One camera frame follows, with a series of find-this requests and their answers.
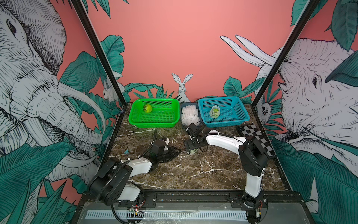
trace black metal frame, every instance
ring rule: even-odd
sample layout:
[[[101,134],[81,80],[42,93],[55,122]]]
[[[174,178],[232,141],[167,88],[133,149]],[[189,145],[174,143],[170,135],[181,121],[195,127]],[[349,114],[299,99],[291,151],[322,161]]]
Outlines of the black metal frame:
[[[281,64],[284,62],[287,54],[290,52],[293,44],[296,42],[298,36],[302,32],[303,28],[305,27],[307,21],[311,17],[313,11],[315,10],[315,8],[317,7],[319,2],[320,2],[320,0],[310,0],[308,2],[307,7],[302,12],[302,15],[298,19],[289,38],[287,39],[284,47],[282,48],[280,55],[277,57],[277,60],[275,61],[274,65],[272,66],[270,72],[268,73],[264,83],[262,84],[260,90],[258,91],[257,95],[255,96],[255,99],[252,102],[252,106],[256,107],[258,101],[261,99],[262,95],[265,93],[270,82],[272,81],[274,76],[277,74],[277,71],[279,70]]]
[[[228,197],[233,195],[242,195],[243,190],[162,190],[162,189],[145,189],[144,194],[148,194],[151,198],[149,204],[154,205],[156,203],[231,203],[228,201]],[[310,211],[306,203],[304,202],[301,194],[295,191],[264,191],[267,197],[267,205],[263,206],[263,208],[267,208],[270,203],[295,203],[300,204],[302,209],[304,210],[309,223],[315,224]],[[78,204],[77,210],[71,220],[71,224],[76,224],[78,218],[81,215],[83,210],[83,206],[85,202],[95,202],[94,197],[92,195],[84,195],[82,200]]]
[[[108,78],[110,79],[114,90],[116,91],[116,94],[118,95],[120,103],[122,104],[122,106],[125,106],[127,104],[126,100],[124,99],[124,96],[118,87],[117,80],[115,79],[115,77],[113,75],[111,66],[107,60],[105,53],[103,52],[101,43],[98,40],[97,35],[92,27],[92,24],[90,22],[90,19],[88,18],[87,12],[85,11],[85,9],[82,6],[81,0],[71,0],[71,1],[72,1],[74,9],[77,12],[79,19],[82,22],[84,29],[86,30],[89,40],[91,41],[91,43],[95,49],[95,52],[96,52],[100,62],[102,63],[103,68],[104,68]]]

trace gray container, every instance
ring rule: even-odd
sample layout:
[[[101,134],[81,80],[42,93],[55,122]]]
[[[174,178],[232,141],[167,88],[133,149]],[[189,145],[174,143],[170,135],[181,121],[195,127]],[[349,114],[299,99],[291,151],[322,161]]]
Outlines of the gray container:
[[[200,123],[199,123],[199,124],[196,124],[196,125],[197,125],[197,127],[200,127],[200,126],[203,125],[204,123],[203,123],[203,119],[201,118],[201,114],[200,114],[200,110],[199,110],[199,105],[198,105],[198,103],[182,103],[182,104],[180,104],[180,123],[182,124],[182,108],[183,108],[183,107],[186,107],[186,106],[188,106],[188,105],[195,105],[195,107],[198,109],[198,116],[199,116],[199,119],[200,119]]]

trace green basket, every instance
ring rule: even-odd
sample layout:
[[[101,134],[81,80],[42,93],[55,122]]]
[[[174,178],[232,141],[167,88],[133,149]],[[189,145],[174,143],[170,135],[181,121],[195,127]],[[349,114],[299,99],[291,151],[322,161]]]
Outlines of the green basket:
[[[144,112],[151,105],[150,113]],[[138,128],[172,128],[179,121],[179,101],[172,98],[149,98],[134,101],[129,113],[129,123]]]

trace plastic basket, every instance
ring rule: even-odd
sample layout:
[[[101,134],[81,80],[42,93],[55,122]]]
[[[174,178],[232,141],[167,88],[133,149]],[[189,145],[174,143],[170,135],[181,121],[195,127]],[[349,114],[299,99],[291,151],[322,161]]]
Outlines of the plastic basket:
[[[198,100],[199,110],[204,124],[209,128],[240,125],[250,120],[250,117],[237,96],[203,98]],[[220,107],[220,116],[212,118],[209,115],[215,105]]]
[[[195,107],[199,110],[199,105],[198,105],[198,103],[182,103],[182,104],[180,105],[180,120],[182,120],[182,108],[183,108],[183,107],[186,107],[186,106],[188,106],[188,105],[195,105]],[[200,110],[199,110],[199,112],[198,112],[198,116],[199,116],[200,121],[203,122],[203,119],[201,118]]]
[[[151,105],[150,113],[144,112]],[[138,128],[172,128],[179,121],[179,101],[172,98],[149,98],[134,101],[129,113],[129,123]]]

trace checkerboard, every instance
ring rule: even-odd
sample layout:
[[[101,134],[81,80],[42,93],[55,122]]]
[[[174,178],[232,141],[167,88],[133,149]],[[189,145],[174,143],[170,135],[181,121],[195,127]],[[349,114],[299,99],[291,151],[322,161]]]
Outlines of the checkerboard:
[[[275,151],[272,149],[270,142],[268,142],[265,137],[262,135],[259,128],[257,128],[254,124],[244,126],[244,127],[237,127],[236,130],[239,132],[241,136],[247,137],[253,135],[256,139],[261,143],[262,147],[266,150],[269,158],[276,157]]]

